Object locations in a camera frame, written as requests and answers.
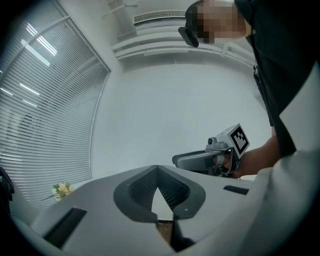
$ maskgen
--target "black shirt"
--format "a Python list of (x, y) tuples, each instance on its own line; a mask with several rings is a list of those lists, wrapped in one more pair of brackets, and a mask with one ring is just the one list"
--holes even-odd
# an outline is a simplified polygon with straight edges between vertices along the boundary
[(303, 86), (319, 57), (317, 49), (310, 49), (310, 35), (318, 34), (316, 16), (310, 3), (275, 0), (235, 0), (234, 3), (251, 25), (247, 40), (258, 66), (255, 79), (259, 79), (258, 87), (270, 125), (274, 126), (280, 156), (291, 155), (296, 148), (279, 115)]

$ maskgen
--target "black slot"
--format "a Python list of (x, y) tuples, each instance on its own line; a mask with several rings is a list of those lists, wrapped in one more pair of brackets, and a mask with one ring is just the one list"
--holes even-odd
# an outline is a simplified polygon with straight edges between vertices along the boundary
[(172, 226), (172, 235), (171, 235), (171, 241), (170, 246), (176, 251), (180, 252), (190, 246), (193, 246), (195, 244), (194, 241), (192, 241), (190, 238), (183, 237), (178, 221), (175, 219), (173, 221)]
[(61, 248), (67, 241), (69, 236), (76, 229), (82, 218), (85, 216), (87, 211), (72, 208), (65, 216), (44, 236), (50, 244), (55, 247)]
[(225, 186), (223, 189), (234, 192), (234, 193), (238, 193), (241, 195), (246, 195), (249, 192), (249, 189), (247, 189), (247, 188), (231, 186), (231, 185)]

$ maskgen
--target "white pipe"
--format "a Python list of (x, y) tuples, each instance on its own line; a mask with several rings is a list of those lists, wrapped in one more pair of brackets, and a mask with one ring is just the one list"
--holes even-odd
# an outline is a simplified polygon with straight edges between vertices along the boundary
[(176, 54), (176, 53), (188, 53), (189, 49), (181, 49), (179, 47), (174, 48), (160, 48), (145, 50), (144, 56), (157, 55), (157, 54)]
[(252, 58), (255, 57), (255, 55), (253, 53), (251, 53), (250, 51), (242, 48), (241, 46), (239, 46), (237, 44), (235, 44), (234, 42), (230, 42), (229, 43), (229, 47), (234, 48), (235, 50), (237, 50), (237, 51), (239, 51), (239, 52), (241, 52), (241, 53), (243, 53), (245, 55), (249, 55)]
[(226, 52), (228, 51), (229, 48), (229, 42), (226, 42), (223, 46), (222, 52), (221, 52), (221, 57), (224, 57)]
[[(127, 55), (131, 54), (134, 52), (138, 52), (141, 50), (147, 50), (147, 49), (152, 49), (152, 48), (160, 48), (160, 47), (187, 47), (188, 49), (193, 49), (192, 47), (189, 47), (186, 45), (185, 41), (164, 41), (164, 42), (151, 42), (151, 43), (145, 43), (141, 45), (137, 45), (131, 48), (127, 48), (121, 51), (116, 52), (114, 55), (115, 57), (120, 57), (122, 55)], [(217, 47), (215, 45), (210, 45), (210, 44), (199, 44), (198, 49), (206, 49), (209, 51), (217, 51), (221, 54), (222, 48)]]
[[(136, 52), (132, 52), (132, 53), (128, 53), (128, 54), (125, 54), (125, 55), (121, 55), (119, 57), (117, 57), (118, 60), (121, 60), (121, 59), (125, 59), (125, 58), (128, 58), (128, 57), (132, 57), (132, 56), (136, 56), (136, 55), (141, 55), (141, 54), (145, 54), (145, 53), (150, 53), (150, 52), (158, 52), (163, 50), (165, 53), (165, 51), (175, 51), (176, 49), (178, 49), (178, 52), (182, 52), (182, 51), (188, 51), (188, 52), (202, 52), (202, 53), (209, 53), (209, 54), (217, 54), (217, 55), (220, 55), (221, 56), (221, 51), (216, 51), (216, 50), (209, 50), (209, 49), (201, 49), (201, 48), (191, 48), (191, 47), (168, 47), (168, 48), (163, 48), (163, 49), (152, 49), (152, 50), (140, 50), (140, 51), (136, 51)], [(231, 51), (227, 51), (224, 55), (225, 57), (228, 57), (230, 59), (233, 59), (233, 60), (236, 60), (242, 64), (245, 64), (246, 66), (248, 67), (252, 67), (252, 62), (249, 60), (249, 59), (246, 59), (234, 52), (231, 52)]]
[(139, 36), (150, 35), (154, 33), (177, 32), (180, 27), (181, 26), (178, 26), (178, 25), (156, 26), (156, 27), (148, 27), (143, 29), (136, 28), (135, 31), (136, 31), (136, 35), (139, 37)]
[(132, 45), (134, 43), (140, 43), (140, 42), (146, 41), (146, 40), (164, 39), (164, 38), (178, 38), (178, 39), (181, 39), (181, 41), (182, 41), (182, 37), (178, 31), (176, 31), (176, 32), (158, 32), (158, 33), (152, 33), (152, 34), (139, 35), (134, 38), (130, 38), (128, 40), (116, 43), (111, 47), (111, 50), (114, 51), (119, 48), (122, 48), (122, 47), (125, 47), (128, 45)]
[(135, 3), (137, 3), (137, 2), (140, 2), (140, 1), (142, 1), (142, 0), (134, 0), (134, 1), (131, 1), (131, 2), (127, 2), (127, 3), (123, 4), (123, 5), (120, 5), (120, 6), (118, 6), (117, 8), (114, 8), (114, 9), (112, 9), (111, 11), (108, 11), (108, 12), (105, 14), (105, 16), (106, 16), (106, 15), (109, 15), (109, 14), (112, 14), (112, 13), (115, 12), (116, 10), (119, 10), (119, 9), (121, 9), (121, 8), (123, 8), (123, 7), (130, 7), (130, 5), (135, 4)]

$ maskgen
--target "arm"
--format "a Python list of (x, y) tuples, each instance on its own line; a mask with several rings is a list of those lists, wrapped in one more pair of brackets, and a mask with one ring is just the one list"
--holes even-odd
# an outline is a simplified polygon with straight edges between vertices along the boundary
[(233, 178), (256, 175), (261, 169), (274, 166), (279, 159), (278, 140), (272, 127), (271, 138), (263, 146), (250, 150), (242, 156), (239, 170), (233, 174)]

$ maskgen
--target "white wall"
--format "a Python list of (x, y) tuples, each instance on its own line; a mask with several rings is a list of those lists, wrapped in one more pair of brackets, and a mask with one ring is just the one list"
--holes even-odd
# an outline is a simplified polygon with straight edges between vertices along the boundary
[[(203, 149), (208, 137), (235, 123), (241, 123), (251, 149), (269, 138), (267, 114), (252, 96), (256, 85), (251, 70), (222, 64), (220, 57), (207, 64), (202, 55), (202, 62), (194, 62), (206, 65), (152, 66), (152, 56), (148, 61), (142, 57), (141, 63), (119, 63), (110, 47), (117, 41), (117, 23), (112, 15), (102, 19), (108, 5), (99, 0), (60, 4), (111, 69), (92, 134), (93, 178), (145, 165), (172, 165), (173, 155)], [(134, 71), (123, 73), (123, 66)]]
[(104, 110), (113, 113), (112, 123), (95, 130), (95, 142), (106, 134), (109, 140), (100, 148), (103, 160), (94, 163), (94, 175), (173, 165), (173, 155), (203, 149), (208, 137), (236, 123), (249, 149), (260, 147), (271, 128), (252, 95), (255, 86), (252, 75), (219, 64), (159, 65), (124, 73), (113, 91), (116, 103)]

